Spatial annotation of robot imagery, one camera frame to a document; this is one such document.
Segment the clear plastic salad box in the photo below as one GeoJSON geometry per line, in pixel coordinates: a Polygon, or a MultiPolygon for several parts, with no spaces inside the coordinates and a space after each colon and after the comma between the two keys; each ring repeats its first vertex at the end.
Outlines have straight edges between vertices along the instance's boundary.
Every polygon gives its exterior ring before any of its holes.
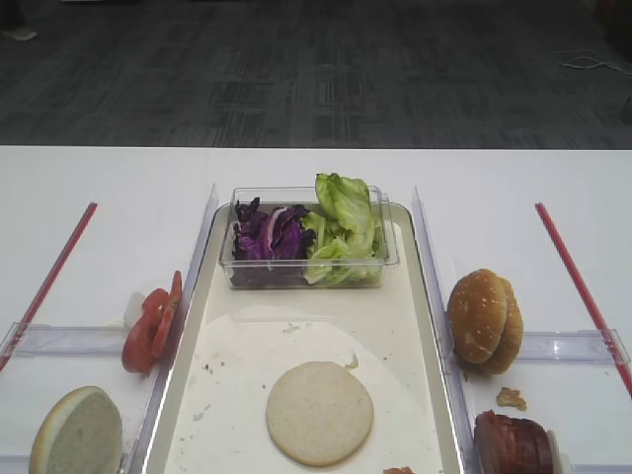
{"type": "Polygon", "coordinates": [[[218,263],[235,289],[379,286],[399,262],[388,204],[336,173],[311,187],[237,188],[218,263]]]}

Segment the rear sesame bun top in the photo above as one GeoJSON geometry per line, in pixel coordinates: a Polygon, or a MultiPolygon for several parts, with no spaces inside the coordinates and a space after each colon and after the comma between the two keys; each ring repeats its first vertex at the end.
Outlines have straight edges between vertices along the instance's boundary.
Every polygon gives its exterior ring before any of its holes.
{"type": "Polygon", "coordinates": [[[489,360],[485,362],[485,370],[490,374],[501,374],[507,371],[517,357],[523,335],[523,323],[513,287],[502,278],[507,300],[507,319],[499,344],[489,360]]]}

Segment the long clear divider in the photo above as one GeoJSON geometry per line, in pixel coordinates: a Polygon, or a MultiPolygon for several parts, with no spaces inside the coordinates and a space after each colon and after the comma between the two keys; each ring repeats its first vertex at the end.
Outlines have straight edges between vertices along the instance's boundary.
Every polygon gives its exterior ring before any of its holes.
{"type": "Polygon", "coordinates": [[[173,378],[175,360],[185,331],[191,301],[195,293],[208,238],[212,229],[213,217],[217,208],[218,195],[216,184],[213,184],[205,205],[197,242],[185,278],[183,295],[175,312],[174,322],[167,339],[167,351],[159,363],[156,380],[151,391],[139,435],[134,441],[129,454],[121,461],[119,473],[147,472],[150,452],[155,444],[154,439],[158,430],[159,421],[166,405],[167,391],[171,379],[173,378]]]}
{"type": "Polygon", "coordinates": [[[481,473],[480,459],[475,448],[472,424],[462,386],[463,372],[453,353],[450,328],[445,316],[440,281],[435,268],[435,254],[427,214],[417,187],[413,190],[412,212],[458,469],[460,473],[481,473]]]}

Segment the front sesame bun top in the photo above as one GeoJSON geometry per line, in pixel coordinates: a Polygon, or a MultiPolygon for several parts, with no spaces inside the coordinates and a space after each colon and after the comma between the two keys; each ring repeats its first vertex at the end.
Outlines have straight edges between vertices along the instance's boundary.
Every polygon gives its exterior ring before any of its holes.
{"type": "Polygon", "coordinates": [[[455,353],[466,362],[487,361],[500,343],[507,314],[505,287],[494,272],[480,269],[461,278],[447,304],[455,353]]]}

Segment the left red tape strip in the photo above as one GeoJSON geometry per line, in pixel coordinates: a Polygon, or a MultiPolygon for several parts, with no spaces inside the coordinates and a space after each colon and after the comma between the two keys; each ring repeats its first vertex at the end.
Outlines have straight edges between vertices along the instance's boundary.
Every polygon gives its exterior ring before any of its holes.
{"type": "Polygon", "coordinates": [[[7,333],[9,340],[3,344],[1,349],[1,370],[4,370],[11,359],[17,344],[22,340],[24,334],[29,329],[46,296],[55,283],[56,278],[63,269],[63,266],[74,250],[76,244],[80,240],[97,208],[98,204],[96,202],[90,202],[87,205],[84,213],[40,285],[39,290],[34,296],[24,316],[16,323],[15,328],[7,333]]]}

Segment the sliced tomato stack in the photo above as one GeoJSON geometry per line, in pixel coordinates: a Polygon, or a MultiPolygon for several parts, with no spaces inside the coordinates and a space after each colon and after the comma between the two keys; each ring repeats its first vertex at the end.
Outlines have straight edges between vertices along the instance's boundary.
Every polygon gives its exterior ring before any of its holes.
{"type": "Polygon", "coordinates": [[[182,294],[182,273],[175,271],[169,291],[156,288],[144,299],[142,314],[122,348],[121,362],[127,372],[147,373],[161,358],[182,294]]]}

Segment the left upper clear holder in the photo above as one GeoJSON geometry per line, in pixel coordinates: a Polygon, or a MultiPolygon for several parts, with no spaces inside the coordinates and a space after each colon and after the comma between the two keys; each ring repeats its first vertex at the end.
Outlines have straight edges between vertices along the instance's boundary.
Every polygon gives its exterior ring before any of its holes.
{"type": "Polygon", "coordinates": [[[127,333],[115,327],[60,327],[13,323],[1,343],[1,357],[120,356],[127,333]]]}

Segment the purple cabbage leaves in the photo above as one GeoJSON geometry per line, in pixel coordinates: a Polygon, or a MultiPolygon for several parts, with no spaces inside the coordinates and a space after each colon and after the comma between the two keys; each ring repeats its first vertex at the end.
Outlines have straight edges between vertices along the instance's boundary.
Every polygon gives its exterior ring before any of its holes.
{"type": "MultiPolygon", "coordinates": [[[[316,239],[302,218],[310,211],[302,204],[276,207],[265,213],[260,200],[235,204],[237,222],[233,257],[237,261],[305,260],[316,239]]],[[[237,288],[290,287],[303,284],[301,267],[239,267],[231,278],[237,288]]]]}

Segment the red tape strip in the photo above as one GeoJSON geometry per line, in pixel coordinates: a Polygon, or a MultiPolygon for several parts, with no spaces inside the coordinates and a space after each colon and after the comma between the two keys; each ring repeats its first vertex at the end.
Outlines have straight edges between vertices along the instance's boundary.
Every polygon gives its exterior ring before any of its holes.
{"type": "Polygon", "coordinates": [[[63,269],[63,266],[74,250],[76,244],[80,240],[97,208],[98,204],[96,202],[90,202],[87,205],[84,213],[40,285],[39,290],[34,296],[24,316],[16,323],[15,328],[7,333],[9,340],[3,344],[1,349],[1,370],[4,370],[11,359],[17,344],[22,340],[24,334],[29,329],[46,296],[55,283],[56,278],[63,269]]]}
{"type": "Polygon", "coordinates": [[[589,315],[591,316],[594,326],[602,335],[604,345],[611,354],[611,358],[614,361],[617,372],[628,394],[631,394],[631,369],[629,367],[629,363],[626,362],[626,358],[623,353],[624,346],[620,343],[615,342],[614,331],[607,326],[607,323],[603,318],[598,306],[596,305],[596,302],[593,299],[593,296],[584,278],[582,277],[581,272],[576,266],[574,259],[572,258],[561,234],[557,230],[555,223],[545,205],[542,202],[537,202],[534,207],[580,298],[582,299],[589,315]]]}

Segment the green lettuce in box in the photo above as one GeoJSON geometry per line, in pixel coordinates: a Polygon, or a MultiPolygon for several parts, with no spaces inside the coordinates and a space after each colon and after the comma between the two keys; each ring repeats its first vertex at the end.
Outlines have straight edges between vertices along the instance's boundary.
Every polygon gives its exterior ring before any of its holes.
{"type": "MultiPolygon", "coordinates": [[[[300,219],[305,230],[315,234],[313,244],[307,249],[310,261],[371,260],[377,257],[381,241],[381,224],[372,217],[365,234],[356,234],[343,228],[335,219],[310,212],[300,219]]],[[[323,286],[378,285],[381,267],[378,265],[310,266],[303,277],[309,284],[323,286]]]]}

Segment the right long clear divider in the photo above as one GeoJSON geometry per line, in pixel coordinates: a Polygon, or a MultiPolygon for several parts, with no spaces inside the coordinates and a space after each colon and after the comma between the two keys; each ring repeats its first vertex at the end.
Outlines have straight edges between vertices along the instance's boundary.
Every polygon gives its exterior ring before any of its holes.
{"type": "Polygon", "coordinates": [[[463,372],[453,353],[450,328],[445,316],[440,281],[435,268],[435,254],[427,214],[417,187],[413,190],[412,212],[458,469],[460,473],[481,473],[480,459],[475,448],[472,424],[462,386],[463,372]]]}

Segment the right red tape strip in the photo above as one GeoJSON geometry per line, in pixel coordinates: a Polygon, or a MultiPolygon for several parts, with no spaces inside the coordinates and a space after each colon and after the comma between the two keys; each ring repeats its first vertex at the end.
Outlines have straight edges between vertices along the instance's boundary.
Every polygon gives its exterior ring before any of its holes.
{"type": "Polygon", "coordinates": [[[607,326],[607,323],[603,318],[598,306],[596,305],[596,302],[593,299],[593,296],[584,278],[582,277],[581,272],[576,266],[574,259],[572,258],[561,234],[557,230],[555,223],[545,205],[542,202],[537,202],[534,207],[580,298],[582,299],[589,315],[591,316],[594,326],[602,335],[604,345],[611,354],[611,358],[614,361],[617,372],[628,394],[631,394],[631,369],[629,367],[629,363],[626,362],[626,358],[623,353],[624,346],[620,343],[615,342],[614,331],[607,326]]]}

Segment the bun bottom on tray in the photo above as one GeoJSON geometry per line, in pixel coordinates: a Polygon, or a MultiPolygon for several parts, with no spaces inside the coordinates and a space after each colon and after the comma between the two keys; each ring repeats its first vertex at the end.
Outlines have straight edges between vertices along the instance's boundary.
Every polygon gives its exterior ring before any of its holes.
{"type": "Polygon", "coordinates": [[[331,361],[308,361],[288,370],[273,386],[266,408],[276,447],[313,467],[351,456],[369,436],[373,420],[367,389],[331,361]]]}

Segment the right upper clear holder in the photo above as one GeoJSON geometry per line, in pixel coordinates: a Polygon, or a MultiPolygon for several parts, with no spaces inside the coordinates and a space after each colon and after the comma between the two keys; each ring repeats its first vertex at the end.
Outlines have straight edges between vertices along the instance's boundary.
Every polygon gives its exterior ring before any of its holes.
{"type": "Polygon", "coordinates": [[[614,329],[525,332],[516,362],[629,364],[631,357],[614,329]]]}

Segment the white patty separator disc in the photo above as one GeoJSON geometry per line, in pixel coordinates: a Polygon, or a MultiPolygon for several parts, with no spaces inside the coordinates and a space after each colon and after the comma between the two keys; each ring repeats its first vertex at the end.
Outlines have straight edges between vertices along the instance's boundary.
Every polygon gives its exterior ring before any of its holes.
{"type": "Polygon", "coordinates": [[[553,473],[563,474],[564,470],[562,466],[561,455],[560,455],[557,438],[552,430],[547,430],[546,435],[547,435],[547,439],[548,439],[550,451],[551,451],[553,473]]]}

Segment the sesame bun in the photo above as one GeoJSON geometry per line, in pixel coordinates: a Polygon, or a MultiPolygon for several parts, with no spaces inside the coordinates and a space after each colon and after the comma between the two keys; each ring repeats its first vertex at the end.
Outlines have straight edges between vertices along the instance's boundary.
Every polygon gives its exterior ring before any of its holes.
{"type": "Polygon", "coordinates": [[[490,374],[501,374],[507,371],[517,357],[523,335],[523,323],[513,287],[502,278],[507,300],[507,319],[499,344],[489,360],[485,362],[485,370],[490,374]]]}
{"type": "Polygon", "coordinates": [[[505,287],[494,272],[480,269],[461,278],[447,304],[455,353],[466,362],[487,361],[500,343],[507,314],[505,287]]]}

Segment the meat crumb on tray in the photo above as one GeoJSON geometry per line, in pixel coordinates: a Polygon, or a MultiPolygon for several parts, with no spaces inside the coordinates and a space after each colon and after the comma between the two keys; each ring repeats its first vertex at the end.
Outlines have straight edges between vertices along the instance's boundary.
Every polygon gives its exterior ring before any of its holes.
{"type": "Polygon", "coordinates": [[[409,466],[390,467],[382,471],[383,474],[415,474],[409,466]]]}

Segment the metal baking tray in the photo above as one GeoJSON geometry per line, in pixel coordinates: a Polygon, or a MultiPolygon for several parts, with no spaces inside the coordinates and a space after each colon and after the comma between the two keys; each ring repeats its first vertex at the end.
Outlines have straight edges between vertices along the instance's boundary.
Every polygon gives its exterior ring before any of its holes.
{"type": "Polygon", "coordinates": [[[400,261],[374,288],[232,289],[212,231],[145,472],[305,472],[274,445],[266,406],[310,360],[346,367],[374,405],[367,441],[334,472],[461,471],[413,222],[390,211],[400,261]]]}

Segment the green lettuce leaf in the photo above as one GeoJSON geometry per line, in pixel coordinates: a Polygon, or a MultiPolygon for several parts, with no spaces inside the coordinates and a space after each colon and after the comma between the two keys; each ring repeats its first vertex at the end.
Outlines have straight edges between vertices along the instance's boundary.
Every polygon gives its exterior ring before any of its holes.
{"type": "Polygon", "coordinates": [[[346,230],[365,234],[371,226],[371,210],[367,184],[359,178],[337,173],[317,174],[315,188],[326,214],[346,230]]]}

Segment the clear holder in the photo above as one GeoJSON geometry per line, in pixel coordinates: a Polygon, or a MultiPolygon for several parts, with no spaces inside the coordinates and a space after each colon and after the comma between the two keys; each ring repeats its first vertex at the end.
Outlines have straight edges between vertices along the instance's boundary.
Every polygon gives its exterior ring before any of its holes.
{"type": "Polygon", "coordinates": [[[629,364],[631,357],[614,329],[525,332],[516,362],[629,364]]]}
{"type": "Polygon", "coordinates": [[[60,327],[13,323],[1,343],[1,357],[120,356],[127,333],[115,327],[60,327]]]}

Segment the white bun half upright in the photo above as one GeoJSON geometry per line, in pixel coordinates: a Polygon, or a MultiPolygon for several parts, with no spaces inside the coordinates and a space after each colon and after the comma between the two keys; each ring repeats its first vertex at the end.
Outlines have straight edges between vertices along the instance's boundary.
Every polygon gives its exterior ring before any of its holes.
{"type": "Polygon", "coordinates": [[[97,386],[63,396],[48,412],[34,440],[31,473],[119,471],[122,420],[111,397],[97,386]]]}

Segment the left long clear divider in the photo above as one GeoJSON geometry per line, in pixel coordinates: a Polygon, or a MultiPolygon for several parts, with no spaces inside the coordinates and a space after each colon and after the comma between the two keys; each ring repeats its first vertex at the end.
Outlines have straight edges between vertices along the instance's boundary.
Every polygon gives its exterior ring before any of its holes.
{"type": "Polygon", "coordinates": [[[197,242],[185,278],[183,295],[175,312],[174,322],[167,339],[167,351],[159,363],[156,380],[151,391],[139,435],[134,441],[129,454],[121,461],[119,473],[147,472],[150,452],[155,444],[154,439],[158,430],[159,421],[166,405],[167,391],[171,379],[173,378],[175,360],[185,331],[191,301],[195,293],[208,238],[212,229],[213,217],[217,208],[218,195],[216,184],[213,184],[205,205],[197,242]]]}

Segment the meat crumb on table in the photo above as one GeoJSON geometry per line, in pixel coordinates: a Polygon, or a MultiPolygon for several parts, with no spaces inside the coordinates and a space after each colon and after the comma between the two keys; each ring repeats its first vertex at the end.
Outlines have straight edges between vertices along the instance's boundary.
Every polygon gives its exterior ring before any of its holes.
{"type": "Polygon", "coordinates": [[[527,410],[527,402],[520,391],[509,387],[501,388],[496,396],[496,403],[499,407],[512,407],[523,412],[527,410]]]}

